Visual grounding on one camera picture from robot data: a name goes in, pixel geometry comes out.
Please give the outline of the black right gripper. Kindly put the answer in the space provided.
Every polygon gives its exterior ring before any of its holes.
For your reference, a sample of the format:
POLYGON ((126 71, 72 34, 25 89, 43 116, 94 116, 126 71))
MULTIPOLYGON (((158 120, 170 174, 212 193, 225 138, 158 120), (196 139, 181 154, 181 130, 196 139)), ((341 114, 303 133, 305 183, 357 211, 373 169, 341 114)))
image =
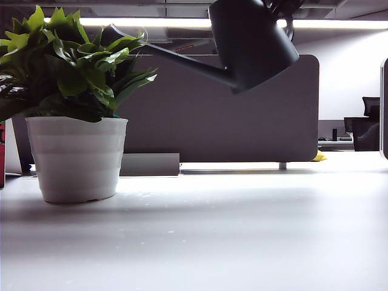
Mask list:
POLYGON ((305 0, 264 0, 264 4, 276 18, 287 18, 304 4, 305 0))

